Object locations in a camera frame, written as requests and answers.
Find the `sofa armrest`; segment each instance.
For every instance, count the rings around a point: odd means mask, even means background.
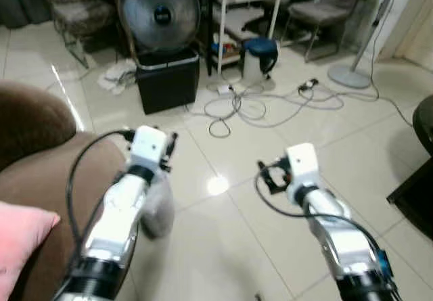
[[[75,132],[74,117],[61,99],[34,87],[0,81],[0,171],[66,142]]]

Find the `white tile floor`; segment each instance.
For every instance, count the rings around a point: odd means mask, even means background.
[[[232,135],[215,139],[208,134],[205,117],[192,116],[183,108],[145,115],[137,87],[118,97],[100,89],[97,77],[114,61],[114,52],[90,58],[93,69],[77,80],[85,70],[65,50],[52,24],[13,31],[0,28],[0,77],[69,101],[88,131],[150,124],[175,129],[180,135],[170,176],[177,210],[173,232],[159,241],[139,237],[119,300],[253,301],[257,291],[266,301],[339,300],[307,223],[270,211],[252,186],[258,159],[270,162],[285,147],[304,141],[317,146],[324,183],[388,249],[403,299],[433,300],[433,243],[385,199],[428,154],[391,105],[345,99],[341,110],[303,109],[275,129],[254,128],[234,117],[228,121]],[[344,90],[327,78],[327,69],[352,58],[341,55],[304,64],[297,53],[282,49],[272,92],[287,93],[312,77]],[[362,61],[361,67],[367,66]],[[217,97],[206,85],[219,81],[216,75],[208,78],[202,66],[193,111],[202,111]],[[408,118],[433,93],[433,74],[404,61],[376,64],[375,81]],[[266,103],[267,124],[295,108],[275,99]],[[212,110],[226,107],[220,103]],[[284,195],[273,201],[295,210]]]

